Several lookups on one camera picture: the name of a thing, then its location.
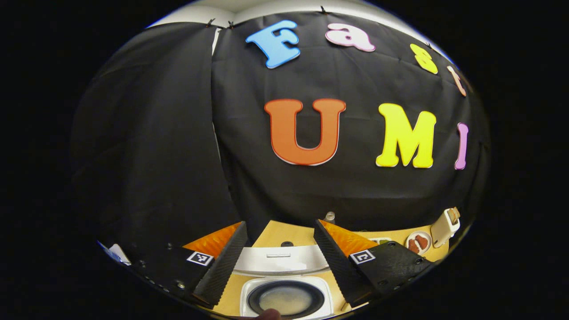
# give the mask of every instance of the white wall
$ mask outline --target white wall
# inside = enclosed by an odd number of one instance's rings
[[[262,17],[275,13],[293,11],[320,11],[323,6],[326,11],[354,15],[360,18],[372,20],[394,29],[400,30],[423,43],[429,43],[431,47],[441,53],[450,62],[452,60],[436,44],[422,34],[415,31],[399,18],[387,11],[358,0],[238,0],[236,5],[230,0],[202,0],[191,3],[172,12],[168,16],[158,20],[151,26],[171,22],[201,22],[208,23],[215,18],[212,25],[227,27],[228,21],[237,24],[249,19]]]

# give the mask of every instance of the orange soft pad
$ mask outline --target orange soft pad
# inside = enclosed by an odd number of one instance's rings
[[[217,259],[223,250],[223,247],[225,247],[229,239],[231,239],[240,224],[241,222],[238,222],[214,233],[210,233],[186,244],[183,248],[199,251]]]
[[[377,243],[366,239],[352,231],[340,228],[335,224],[319,220],[326,231],[332,236],[338,247],[348,257],[352,253],[363,251],[378,245]]]

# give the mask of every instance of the meat slice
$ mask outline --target meat slice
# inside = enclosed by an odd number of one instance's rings
[[[421,247],[421,249],[425,249],[427,248],[428,245],[428,240],[425,237],[421,237],[419,235],[415,236],[415,240],[417,240],[417,242],[419,243],[419,246]]]
[[[419,253],[419,247],[415,244],[415,239],[409,239],[409,250]]]

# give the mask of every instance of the yellow table surface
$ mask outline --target yellow table surface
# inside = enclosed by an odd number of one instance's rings
[[[396,231],[364,231],[355,232],[366,238],[378,238],[378,237],[388,237],[393,241],[396,241],[402,245],[405,245],[407,237],[415,231],[425,231],[430,234],[430,225],[424,227],[404,229]],[[314,228],[301,227],[299,225],[287,224],[278,221],[270,221],[257,241],[253,244],[253,248],[267,248],[267,247],[280,247],[285,241],[292,242],[295,247],[302,245],[315,245],[314,240]],[[439,248],[431,248],[423,255],[429,261],[436,261],[442,259],[448,253],[448,242]],[[332,271],[326,271],[319,274],[311,274],[312,277],[320,277],[324,279],[330,291],[332,293],[332,302],[334,307],[334,314],[341,314],[351,310],[349,305],[346,305],[346,301],[342,296],[340,288],[334,279]],[[241,299],[241,288],[243,285],[251,280],[258,277],[242,276],[240,274],[231,274],[229,281],[223,295],[221,296],[220,302],[213,308],[216,313],[239,316],[239,304]]]

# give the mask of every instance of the blue letter f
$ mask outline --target blue letter f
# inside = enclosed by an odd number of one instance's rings
[[[264,28],[253,33],[245,39],[246,42],[255,43],[263,53],[269,58],[267,60],[267,68],[273,69],[279,65],[290,61],[300,55],[299,48],[288,48],[284,42],[291,44],[298,43],[298,37],[290,28],[295,28],[296,23],[290,20],[283,20],[270,27]],[[281,30],[278,36],[273,34],[274,31]]]

